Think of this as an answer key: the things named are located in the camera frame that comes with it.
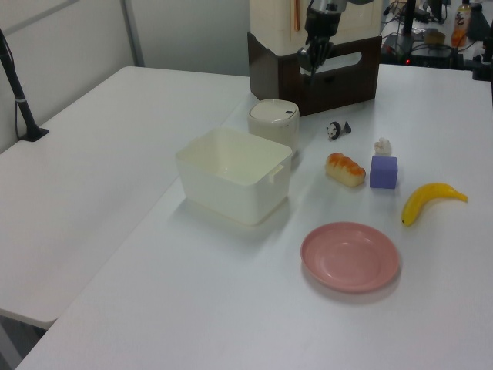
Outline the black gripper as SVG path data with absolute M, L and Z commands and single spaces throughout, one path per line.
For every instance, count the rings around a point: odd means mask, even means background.
M 340 17 L 340 12 L 326 13 L 308 8 L 304 28 L 307 32 L 307 41 L 313 41 L 313 58 L 310 44 L 304 45 L 297 51 L 300 74 L 305 83 L 313 82 L 314 72 L 329 57 L 333 47 L 330 38 L 337 33 Z

